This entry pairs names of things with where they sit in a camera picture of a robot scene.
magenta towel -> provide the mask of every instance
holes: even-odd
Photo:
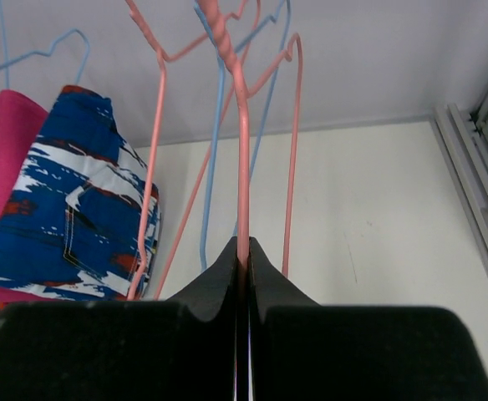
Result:
[[[0,92],[0,217],[31,144],[48,112],[13,90]],[[37,301],[44,298],[0,287],[0,302]]]

blue patterned fabric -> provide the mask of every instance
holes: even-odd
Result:
[[[110,99],[65,87],[49,113],[0,220],[0,287],[58,299],[120,299],[138,266],[147,166],[118,134]],[[144,247],[158,238],[150,193]]]

black object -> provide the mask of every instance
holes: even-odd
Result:
[[[0,400],[488,400],[466,328],[433,307],[320,307],[251,239],[164,302],[45,302],[0,313]]]

white ceiling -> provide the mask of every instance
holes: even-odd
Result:
[[[92,46],[81,84],[113,100],[119,130],[132,145],[149,144],[159,69],[123,0],[3,2],[11,58],[46,50],[59,34],[81,29]],[[238,3],[220,1],[225,13]],[[264,15],[277,0],[262,3]],[[192,0],[137,4],[170,53],[202,33]],[[229,23],[233,43],[245,36],[254,12],[254,0],[249,0],[243,19]],[[468,108],[488,83],[488,0],[293,0],[292,16],[290,31],[300,32],[304,51],[302,129],[408,119],[448,101]],[[252,44],[244,68],[248,82],[277,52],[280,25],[265,28]],[[81,40],[72,37],[51,59],[33,57],[17,64],[12,88],[49,109],[61,86],[74,78],[83,51]],[[280,70],[268,132],[290,129],[296,71],[294,63]],[[169,65],[168,77],[163,142],[208,138],[217,81],[211,44]],[[3,82],[0,74],[0,89]],[[265,92],[251,101],[254,129]],[[221,134],[236,133],[233,104]]]

pocket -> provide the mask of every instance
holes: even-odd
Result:
[[[112,165],[66,196],[64,258],[121,295],[127,294],[140,261],[137,236],[142,199],[143,183],[130,171]],[[158,231],[157,210],[151,196],[145,233],[148,261]]]

